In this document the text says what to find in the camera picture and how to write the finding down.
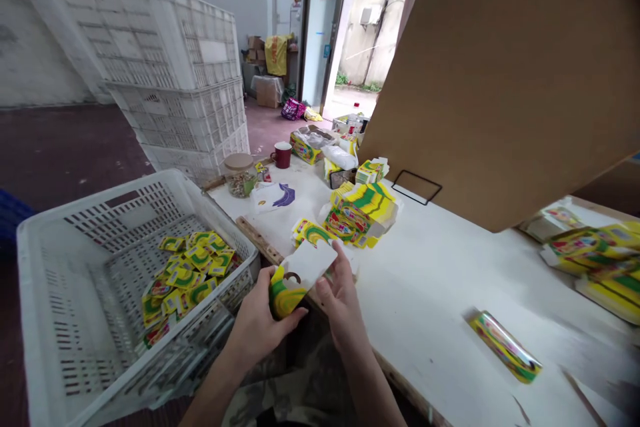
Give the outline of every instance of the hand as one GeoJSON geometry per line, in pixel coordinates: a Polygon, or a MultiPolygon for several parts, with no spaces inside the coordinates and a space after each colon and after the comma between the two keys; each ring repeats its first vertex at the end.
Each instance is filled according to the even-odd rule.
{"type": "Polygon", "coordinates": [[[269,309],[269,281],[274,272],[275,266],[271,266],[258,274],[255,286],[240,305],[223,351],[243,376],[280,345],[308,312],[305,308],[297,308],[279,322],[273,319],[269,309]]]}
{"type": "Polygon", "coordinates": [[[333,285],[321,277],[316,283],[316,290],[329,317],[335,347],[343,357],[353,361],[373,351],[362,320],[349,260],[337,240],[332,246],[338,253],[330,267],[333,285]]]}

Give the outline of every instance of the glass jar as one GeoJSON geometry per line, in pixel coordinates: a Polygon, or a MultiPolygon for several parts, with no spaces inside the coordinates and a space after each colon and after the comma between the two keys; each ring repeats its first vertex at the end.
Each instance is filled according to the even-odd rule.
{"type": "Polygon", "coordinates": [[[247,198],[255,186],[257,172],[248,153],[232,153],[225,158],[225,183],[233,197],[247,198]]]}

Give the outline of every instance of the table surface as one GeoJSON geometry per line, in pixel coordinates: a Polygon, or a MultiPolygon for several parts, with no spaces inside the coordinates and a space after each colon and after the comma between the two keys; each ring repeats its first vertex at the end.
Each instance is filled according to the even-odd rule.
{"type": "MultiPolygon", "coordinates": [[[[292,227],[303,217],[317,222],[331,190],[321,165],[297,157],[289,169],[270,170],[274,182],[295,189],[290,206],[256,215],[249,199],[231,197],[225,185],[210,195],[287,256],[292,227]]],[[[572,290],[574,279],[548,267],[539,244],[521,232],[492,234],[432,203],[398,197],[403,209],[379,243],[347,249],[359,266],[357,291],[373,347],[426,401],[456,427],[525,426],[520,406],[534,426],[595,425],[565,368],[608,424],[628,420],[603,390],[640,378],[629,324],[572,290]],[[518,382],[465,323],[473,308],[489,311],[542,363],[534,383],[518,382]]],[[[573,210],[592,226],[616,222],[573,210]]]]}

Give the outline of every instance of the red mug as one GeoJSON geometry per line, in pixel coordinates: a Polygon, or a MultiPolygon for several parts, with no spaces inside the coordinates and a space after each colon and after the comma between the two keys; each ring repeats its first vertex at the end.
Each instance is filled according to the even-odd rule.
{"type": "Polygon", "coordinates": [[[291,144],[278,142],[274,147],[275,152],[271,154],[271,160],[275,162],[275,166],[281,169],[289,168],[291,165],[291,144]]]}

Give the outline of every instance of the ventilated crate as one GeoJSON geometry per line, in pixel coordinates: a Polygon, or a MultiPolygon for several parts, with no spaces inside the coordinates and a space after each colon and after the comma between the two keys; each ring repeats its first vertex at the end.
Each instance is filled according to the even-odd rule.
{"type": "Polygon", "coordinates": [[[210,152],[247,123],[241,80],[195,91],[108,87],[146,145],[210,152]]]}
{"type": "Polygon", "coordinates": [[[178,169],[200,186],[223,174],[222,165],[232,153],[251,153],[246,124],[209,153],[140,146],[156,171],[178,169]]]}
{"type": "Polygon", "coordinates": [[[193,90],[240,78],[235,18],[202,0],[53,0],[105,80],[193,90]]]}
{"type": "Polygon", "coordinates": [[[29,417],[102,425],[179,395],[217,355],[259,270],[255,246],[181,172],[167,170],[40,213],[18,227],[29,417]],[[215,230],[243,263],[150,350],[141,295],[162,237],[215,230]]]}

